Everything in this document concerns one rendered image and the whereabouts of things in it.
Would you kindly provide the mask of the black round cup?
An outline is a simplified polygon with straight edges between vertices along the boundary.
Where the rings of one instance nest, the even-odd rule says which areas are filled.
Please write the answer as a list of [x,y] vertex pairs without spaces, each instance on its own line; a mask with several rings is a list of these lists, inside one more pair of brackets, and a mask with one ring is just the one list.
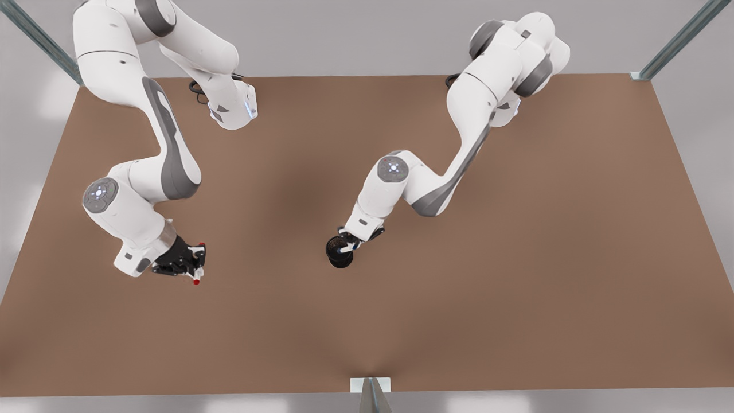
[[326,245],[326,252],[329,262],[335,268],[346,268],[352,263],[353,252],[351,254],[340,254],[340,248],[347,245],[354,245],[351,243],[351,235],[337,235],[332,237]]

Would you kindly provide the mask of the silver frame post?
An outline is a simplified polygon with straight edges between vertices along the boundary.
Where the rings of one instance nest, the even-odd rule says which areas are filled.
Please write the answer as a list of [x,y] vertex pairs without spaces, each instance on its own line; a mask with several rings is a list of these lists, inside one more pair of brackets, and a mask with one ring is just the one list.
[[393,413],[385,397],[391,392],[391,378],[351,378],[350,392],[360,393],[358,413]]
[[731,2],[732,0],[707,0],[642,70],[630,73],[632,81],[651,81]]
[[71,58],[15,0],[0,0],[0,11],[78,85],[84,85],[76,60]]

